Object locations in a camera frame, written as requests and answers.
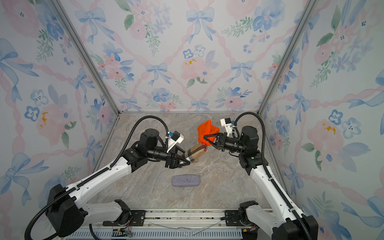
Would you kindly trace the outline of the orange microfiber cloth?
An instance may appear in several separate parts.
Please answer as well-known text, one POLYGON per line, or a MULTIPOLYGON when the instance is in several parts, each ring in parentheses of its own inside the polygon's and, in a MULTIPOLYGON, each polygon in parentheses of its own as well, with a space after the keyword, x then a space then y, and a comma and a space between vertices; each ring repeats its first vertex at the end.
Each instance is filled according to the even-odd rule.
POLYGON ((208 120, 205 123, 199 125, 198 127, 198 142, 204 143, 206 146, 211 146, 212 144, 204 139, 205 135, 213 135, 218 134, 220 129, 214 125, 212 125, 212 121, 208 120))

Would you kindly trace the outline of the plaid eyeglass case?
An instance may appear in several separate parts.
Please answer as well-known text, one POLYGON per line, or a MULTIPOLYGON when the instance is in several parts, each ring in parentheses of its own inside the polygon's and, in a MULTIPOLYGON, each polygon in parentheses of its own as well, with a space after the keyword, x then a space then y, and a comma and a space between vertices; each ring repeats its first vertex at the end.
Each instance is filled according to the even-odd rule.
POLYGON ((199 158, 204 155, 207 151, 207 145, 204 143, 198 143, 194 147, 190 148, 187 150, 184 154, 183 157, 190 161, 191 163, 197 162, 199 158))

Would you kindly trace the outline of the purple eyeglass case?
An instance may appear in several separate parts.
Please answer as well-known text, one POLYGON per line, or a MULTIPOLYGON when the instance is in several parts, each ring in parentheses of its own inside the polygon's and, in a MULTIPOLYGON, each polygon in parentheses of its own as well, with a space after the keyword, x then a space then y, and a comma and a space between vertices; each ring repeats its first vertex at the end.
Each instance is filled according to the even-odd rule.
POLYGON ((174 187, 197 187, 201 183, 198 175, 177 175, 172 177, 174 187))

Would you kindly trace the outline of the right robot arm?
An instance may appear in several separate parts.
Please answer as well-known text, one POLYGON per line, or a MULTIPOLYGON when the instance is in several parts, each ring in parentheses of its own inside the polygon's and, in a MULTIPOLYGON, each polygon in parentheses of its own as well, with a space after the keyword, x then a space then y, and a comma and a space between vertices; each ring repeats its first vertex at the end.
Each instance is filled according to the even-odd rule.
POLYGON ((273 240, 316 240, 319 224, 313 216, 306 216, 282 189, 259 150, 256 128, 245 126, 239 138, 226 133, 205 135, 204 140, 222 152, 237 153, 241 167, 256 182, 267 198, 272 212, 264 210, 256 201, 241 203, 233 218, 245 227, 263 230, 273 240))

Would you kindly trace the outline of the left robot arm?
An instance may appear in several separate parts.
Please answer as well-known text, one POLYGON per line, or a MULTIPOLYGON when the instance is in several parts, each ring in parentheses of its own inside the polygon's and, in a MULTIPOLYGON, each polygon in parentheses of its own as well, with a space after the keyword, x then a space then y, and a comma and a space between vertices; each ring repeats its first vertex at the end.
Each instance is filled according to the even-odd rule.
POLYGON ((132 217, 131 209, 122 200, 106 204, 89 204, 97 193, 118 179, 125 177, 148 162, 165 162, 169 169, 190 165, 182 155, 184 150, 179 143, 184 136, 179 132, 169 133, 164 142, 155 129, 141 133, 139 141, 123 151, 115 164, 107 165, 93 175, 74 184, 63 187, 58 184, 50 190, 48 201, 53 203, 46 210, 46 216, 59 237, 67 237, 80 227, 111 222, 120 226, 127 225, 132 217))

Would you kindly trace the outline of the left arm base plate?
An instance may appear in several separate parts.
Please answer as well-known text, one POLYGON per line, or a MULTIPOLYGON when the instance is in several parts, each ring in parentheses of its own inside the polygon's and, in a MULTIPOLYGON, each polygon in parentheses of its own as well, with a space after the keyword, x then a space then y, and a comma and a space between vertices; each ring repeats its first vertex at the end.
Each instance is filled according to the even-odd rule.
POLYGON ((144 225, 147 211, 145 210, 130 210, 130 212, 123 212, 116 221, 104 221, 104 227, 142 227, 144 225))

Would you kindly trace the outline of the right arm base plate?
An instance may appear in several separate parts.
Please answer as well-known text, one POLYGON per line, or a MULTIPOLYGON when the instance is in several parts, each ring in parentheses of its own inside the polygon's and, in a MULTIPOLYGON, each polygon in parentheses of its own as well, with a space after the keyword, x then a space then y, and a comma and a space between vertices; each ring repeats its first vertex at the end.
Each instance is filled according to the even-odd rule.
POLYGON ((244 210, 225 210, 224 217, 221 218, 225 221, 227 227, 240 227, 248 226, 250 222, 246 219, 244 210))

